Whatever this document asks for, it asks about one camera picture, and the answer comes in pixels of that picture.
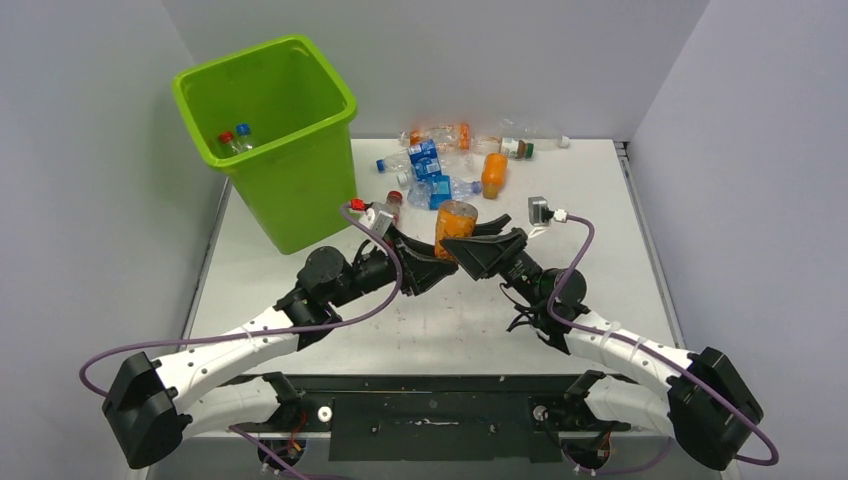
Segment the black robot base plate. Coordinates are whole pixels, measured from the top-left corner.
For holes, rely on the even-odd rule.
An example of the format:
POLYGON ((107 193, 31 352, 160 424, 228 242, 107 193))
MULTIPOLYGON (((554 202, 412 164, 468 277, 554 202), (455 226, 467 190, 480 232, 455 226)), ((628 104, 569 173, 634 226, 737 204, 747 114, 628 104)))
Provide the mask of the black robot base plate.
POLYGON ((568 438, 626 423, 596 419, 575 375, 289 375, 280 408, 249 433, 326 440, 332 461, 557 462, 568 438))

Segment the Pepsi bottle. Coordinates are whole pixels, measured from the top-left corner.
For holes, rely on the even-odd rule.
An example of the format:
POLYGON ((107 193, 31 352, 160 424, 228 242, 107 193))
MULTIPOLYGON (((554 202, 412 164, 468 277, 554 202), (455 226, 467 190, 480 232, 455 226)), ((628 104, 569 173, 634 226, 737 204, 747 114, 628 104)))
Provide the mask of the Pepsi bottle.
POLYGON ((251 127, 247 123, 236 126, 237 144, 240 153, 247 152, 257 146, 251 127))

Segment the small orange juice bottle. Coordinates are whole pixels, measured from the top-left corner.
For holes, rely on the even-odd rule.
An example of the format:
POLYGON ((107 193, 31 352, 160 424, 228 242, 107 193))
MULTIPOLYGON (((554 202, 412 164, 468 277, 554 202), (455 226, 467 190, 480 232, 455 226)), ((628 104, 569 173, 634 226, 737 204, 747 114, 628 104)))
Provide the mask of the small orange juice bottle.
POLYGON ((473 234, 478 220, 478 210, 472 204, 459 200, 443 202, 437 212, 434 254, 437 258, 454 261, 442 246, 446 238, 467 238, 473 234))

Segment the orange bottle barcode label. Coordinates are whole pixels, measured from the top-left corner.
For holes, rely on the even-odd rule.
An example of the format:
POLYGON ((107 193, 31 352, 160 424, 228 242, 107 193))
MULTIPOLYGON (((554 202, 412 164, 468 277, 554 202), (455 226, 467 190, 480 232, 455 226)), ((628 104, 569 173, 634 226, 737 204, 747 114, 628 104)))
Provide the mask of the orange bottle barcode label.
POLYGON ((500 153, 490 153, 484 160, 481 174, 482 196, 485 199, 497 199, 507 177, 508 158, 500 153))

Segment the green plastic bin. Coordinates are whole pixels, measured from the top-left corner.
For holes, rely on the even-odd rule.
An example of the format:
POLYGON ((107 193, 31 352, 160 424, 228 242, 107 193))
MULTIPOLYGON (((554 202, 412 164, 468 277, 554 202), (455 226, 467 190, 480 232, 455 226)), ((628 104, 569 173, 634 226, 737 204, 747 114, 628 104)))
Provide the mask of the green plastic bin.
POLYGON ((357 195, 357 100, 309 38, 287 35, 202 63, 177 74, 172 92, 201 158, 227 176, 280 253, 344 228, 339 207, 357 195), (240 123, 257 146, 225 158, 217 137, 236 137, 240 123))

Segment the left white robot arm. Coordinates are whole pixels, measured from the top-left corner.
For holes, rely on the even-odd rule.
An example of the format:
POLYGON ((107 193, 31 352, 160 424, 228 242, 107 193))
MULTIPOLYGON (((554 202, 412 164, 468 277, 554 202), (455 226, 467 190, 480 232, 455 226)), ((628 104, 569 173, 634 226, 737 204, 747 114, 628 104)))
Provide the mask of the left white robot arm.
POLYGON ((311 252, 291 291, 228 333, 191 339, 158 358, 143 346, 127 348, 102 412, 128 466, 149 467, 183 441, 232 425, 290 428, 298 403, 285 376, 249 376, 248 370, 346 326, 336 311, 340 306, 385 286, 391 298, 421 295, 458 269, 437 257, 434 246, 395 227, 370 238, 375 248, 353 260, 330 246, 311 252))

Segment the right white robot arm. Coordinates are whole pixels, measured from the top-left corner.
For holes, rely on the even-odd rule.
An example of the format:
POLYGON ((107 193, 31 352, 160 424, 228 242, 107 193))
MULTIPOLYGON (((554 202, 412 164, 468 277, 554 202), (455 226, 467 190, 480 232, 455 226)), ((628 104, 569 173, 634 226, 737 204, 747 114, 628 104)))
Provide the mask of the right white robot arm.
POLYGON ((544 268, 527 253, 529 240, 515 228, 439 244, 471 278, 498 276, 518 293, 545 344, 613 371, 580 380, 565 402, 573 425, 590 428, 601 420, 654 430, 716 471, 743 460, 740 451, 752 436, 769 450, 763 465, 778 460, 774 443, 759 427, 761 406, 724 353, 663 345, 604 318, 584 303, 587 286, 577 265, 588 248, 582 246, 565 269, 544 268))

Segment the red label clear bottle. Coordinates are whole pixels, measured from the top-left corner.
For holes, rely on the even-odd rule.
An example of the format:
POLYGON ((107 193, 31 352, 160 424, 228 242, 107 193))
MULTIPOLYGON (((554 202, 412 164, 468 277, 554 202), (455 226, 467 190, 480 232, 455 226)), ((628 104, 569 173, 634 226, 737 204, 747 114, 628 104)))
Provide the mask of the red label clear bottle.
POLYGON ((231 131, 222 132, 218 135, 217 139, 225 158, 229 158, 240 153, 239 143, 231 131))

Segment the small red-cap bottle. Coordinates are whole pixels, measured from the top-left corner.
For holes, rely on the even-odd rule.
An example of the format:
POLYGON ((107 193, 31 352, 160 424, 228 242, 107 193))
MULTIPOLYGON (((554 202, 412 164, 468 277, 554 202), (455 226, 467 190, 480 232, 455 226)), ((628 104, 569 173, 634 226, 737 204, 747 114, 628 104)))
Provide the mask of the small red-cap bottle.
POLYGON ((393 222, 397 224, 400 219, 401 208, 403 205, 403 195, 397 190, 391 190, 387 193, 385 206, 391 213, 393 222))

